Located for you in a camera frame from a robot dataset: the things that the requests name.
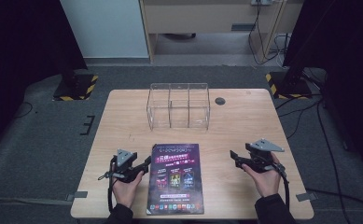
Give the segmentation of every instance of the wall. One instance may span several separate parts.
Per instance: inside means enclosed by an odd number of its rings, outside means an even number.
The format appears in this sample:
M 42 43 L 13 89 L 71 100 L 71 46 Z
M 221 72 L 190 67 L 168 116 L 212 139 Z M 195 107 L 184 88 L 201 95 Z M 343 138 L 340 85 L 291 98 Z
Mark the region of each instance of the wall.
M 61 0 L 84 58 L 148 58 L 138 0 Z

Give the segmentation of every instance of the transparent file holder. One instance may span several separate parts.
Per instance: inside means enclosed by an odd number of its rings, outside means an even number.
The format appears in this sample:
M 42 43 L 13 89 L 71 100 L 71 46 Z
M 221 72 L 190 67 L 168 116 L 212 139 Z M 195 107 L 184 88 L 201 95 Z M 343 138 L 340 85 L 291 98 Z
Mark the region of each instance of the transparent file holder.
M 153 83 L 147 101 L 149 128 L 208 130 L 210 97 L 207 83 Z

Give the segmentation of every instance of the purple magazine cover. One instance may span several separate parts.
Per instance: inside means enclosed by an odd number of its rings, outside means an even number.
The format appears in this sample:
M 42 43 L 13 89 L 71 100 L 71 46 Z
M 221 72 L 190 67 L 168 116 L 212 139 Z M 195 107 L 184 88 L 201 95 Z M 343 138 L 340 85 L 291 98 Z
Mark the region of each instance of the purple magazine cover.
M 199 144 L 157 144 L 151 158 L 147 214 L 203 214 Z

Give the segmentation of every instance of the power outlet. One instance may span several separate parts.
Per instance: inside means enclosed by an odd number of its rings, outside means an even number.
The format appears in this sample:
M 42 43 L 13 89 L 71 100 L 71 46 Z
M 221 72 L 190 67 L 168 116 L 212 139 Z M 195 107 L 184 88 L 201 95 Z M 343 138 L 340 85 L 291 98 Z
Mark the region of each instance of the power outlet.
M 251 0 L 252 6 L 257 6 L 258 3 L 261 6 L 270 6 L 273 3 L 273 0 Z

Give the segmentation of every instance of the book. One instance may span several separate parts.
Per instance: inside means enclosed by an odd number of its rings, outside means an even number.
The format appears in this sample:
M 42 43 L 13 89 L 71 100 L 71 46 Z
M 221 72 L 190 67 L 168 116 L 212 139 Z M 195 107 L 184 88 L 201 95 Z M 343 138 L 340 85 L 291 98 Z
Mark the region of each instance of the book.
M 157 144 L 151 158 L 147 214 L 203 214 L 199 144 Z

